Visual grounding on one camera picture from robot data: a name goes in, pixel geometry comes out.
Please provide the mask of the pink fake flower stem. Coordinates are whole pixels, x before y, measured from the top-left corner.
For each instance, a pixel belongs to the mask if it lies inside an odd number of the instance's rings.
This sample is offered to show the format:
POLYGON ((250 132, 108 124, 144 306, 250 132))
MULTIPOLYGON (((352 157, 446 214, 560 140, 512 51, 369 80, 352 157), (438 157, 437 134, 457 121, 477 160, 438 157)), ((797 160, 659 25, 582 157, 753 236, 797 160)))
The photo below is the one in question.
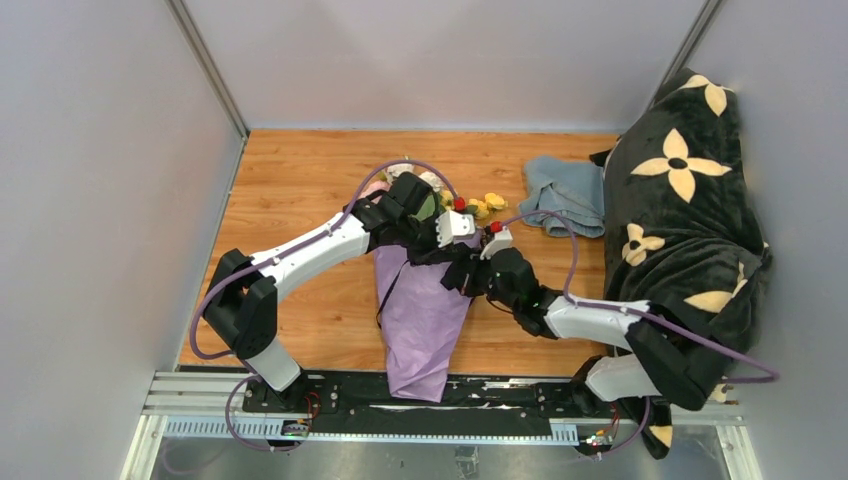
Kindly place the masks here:
POLYGON ((390 184, 383 180, 376 180, 370 182, 366 187, 362 189, 360 194, 358 195, 359 199, 366 198, 374 192, 378 191, 387 191, 390 188, 390 184))

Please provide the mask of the white fake rose stem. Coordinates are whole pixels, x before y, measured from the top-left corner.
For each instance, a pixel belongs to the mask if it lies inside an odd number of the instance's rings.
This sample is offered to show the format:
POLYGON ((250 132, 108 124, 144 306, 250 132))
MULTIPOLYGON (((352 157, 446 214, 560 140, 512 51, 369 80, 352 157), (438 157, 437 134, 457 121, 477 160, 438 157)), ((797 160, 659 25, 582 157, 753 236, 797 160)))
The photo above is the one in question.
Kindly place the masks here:
POLYGON ((398 180, 403 174, 412 174, 423 180, 434 192, 441 193, 447 190, 447 183, 433 169, 414 164, 405 157, 401 162, 391 163, 382 169, 381 179, 388 184, 398 180))

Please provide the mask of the yellow fake flower stem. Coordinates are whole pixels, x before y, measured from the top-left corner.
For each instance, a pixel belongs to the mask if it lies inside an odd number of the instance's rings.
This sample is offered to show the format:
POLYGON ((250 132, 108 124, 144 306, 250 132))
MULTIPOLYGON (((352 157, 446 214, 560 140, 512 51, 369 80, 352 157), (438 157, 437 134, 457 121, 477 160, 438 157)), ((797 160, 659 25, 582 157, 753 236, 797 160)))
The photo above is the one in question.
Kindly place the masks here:
POLYGON ((476 220, 486 220, 493 214, 503 211, 508 207, 507 200, 496 194, 486 193, 482 199, 471 198, 465 200, 454 196, 450 191, 443 190, 439 193, 439 202, 445 210, 455 210, 460 213, 472 215, 476 220))

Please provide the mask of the pink wrapping paper sheet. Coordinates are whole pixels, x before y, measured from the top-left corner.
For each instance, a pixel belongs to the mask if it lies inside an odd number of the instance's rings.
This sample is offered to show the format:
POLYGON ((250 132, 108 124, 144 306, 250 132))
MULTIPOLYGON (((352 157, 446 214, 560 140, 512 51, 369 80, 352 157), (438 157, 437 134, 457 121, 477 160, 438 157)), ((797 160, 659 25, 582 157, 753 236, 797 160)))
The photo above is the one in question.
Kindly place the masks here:
POLYGON ((471 299, 442 286, 448 262, 411 265, 398 246, 373 257, 389 393, 439 403, 471 299))

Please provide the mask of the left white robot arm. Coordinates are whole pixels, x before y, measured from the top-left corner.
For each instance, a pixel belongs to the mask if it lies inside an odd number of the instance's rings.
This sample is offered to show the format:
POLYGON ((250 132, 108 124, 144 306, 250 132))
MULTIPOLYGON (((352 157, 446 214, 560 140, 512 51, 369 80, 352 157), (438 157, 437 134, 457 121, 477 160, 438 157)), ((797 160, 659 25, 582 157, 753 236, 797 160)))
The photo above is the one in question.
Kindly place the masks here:
POLYGON ((386 191, 358 189, 344 209, 320 227, 275 248, 221 257, 206 295, 192 318, 204 320, 235 356, 267 387, 268 400, 283 413, 306 400, 304 373, 278 339, 278 306, 312 278, 379 247, 404 247, 412 264, 444 261, 475 229, 464 199, 454 209, 418 214, 438 195, 419 176, 405 172, 386 191))

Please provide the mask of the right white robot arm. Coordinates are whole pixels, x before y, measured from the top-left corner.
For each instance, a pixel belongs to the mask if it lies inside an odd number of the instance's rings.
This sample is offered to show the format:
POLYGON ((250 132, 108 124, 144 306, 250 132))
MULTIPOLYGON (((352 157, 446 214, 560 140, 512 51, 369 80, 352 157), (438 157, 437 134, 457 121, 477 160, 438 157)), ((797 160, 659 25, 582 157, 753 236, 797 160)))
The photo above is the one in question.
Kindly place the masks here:
POLYGON ((514 247, 457 260, 441 283, 502 304, 532 336, 581 338, 623 350, 585 364, 583 382, 570 392, 573 408, 584 417, 596 417, 622 398, 648 396, 698 411, 729 364, 704 338, 659 316, 647 301, 591 300, 543 285, 514 247))

